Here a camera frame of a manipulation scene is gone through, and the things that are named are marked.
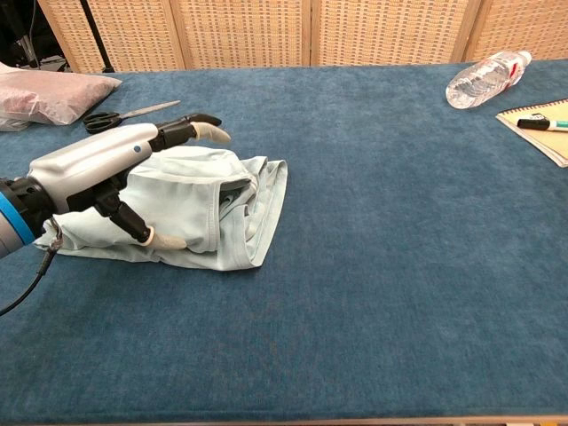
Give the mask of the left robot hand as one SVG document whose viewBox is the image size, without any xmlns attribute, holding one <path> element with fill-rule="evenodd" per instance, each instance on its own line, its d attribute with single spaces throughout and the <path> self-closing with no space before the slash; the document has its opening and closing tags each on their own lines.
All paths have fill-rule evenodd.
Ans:
<svg viewBox="0 0 568 426">
<path fill-rule="evenodd" d="M 94 208 L 137 244 L 181 249 L 179 238 L 162 236 L 119 198 L 129 173 L 152 154 L 208 139 L 231 138 L 216 117 L 183 116 L 159 124 L 138 123 L 103 131 L 33 160 L 25 177 L 1 182 L 1 254 L 8 256 L 40 238 L 56 215 Z"/>
</svg>

